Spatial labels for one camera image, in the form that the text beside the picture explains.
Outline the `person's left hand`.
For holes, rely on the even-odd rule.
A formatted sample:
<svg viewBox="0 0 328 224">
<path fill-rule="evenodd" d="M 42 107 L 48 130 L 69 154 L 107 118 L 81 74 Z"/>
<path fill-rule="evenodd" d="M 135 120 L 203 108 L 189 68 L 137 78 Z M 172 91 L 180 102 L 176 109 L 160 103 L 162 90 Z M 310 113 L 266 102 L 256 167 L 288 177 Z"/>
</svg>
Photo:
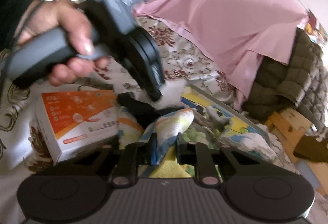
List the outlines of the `person's left hand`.
<svg viewBox="0 0 328 224">
<path fill-rule="evenodd" d="M 25 45 L 39 34 L 62 26 L 68 33 L 71 45 L 82 55 L 91 55 L 94 47 L 91 41 L 91 24 L 87 17 L 74 4 L 68 0 L 50 1 L 41 4 L 40 0 L 34 0 L 23 14 L 16 31 L 19 31 L 33 10 L 36 10 L 29 23 L 26 24 L 19 39 L 20 46 Z M 59 64 L 53 67 L 48 76 L 52 86 L 64 83 L 72 83 L 77 78 L 88 76 L 94 68 L 105 68 L 107 57 L 96 61 L 90 61 L 74 57 L 67 61 L 66 65 Z"/>
</svg>

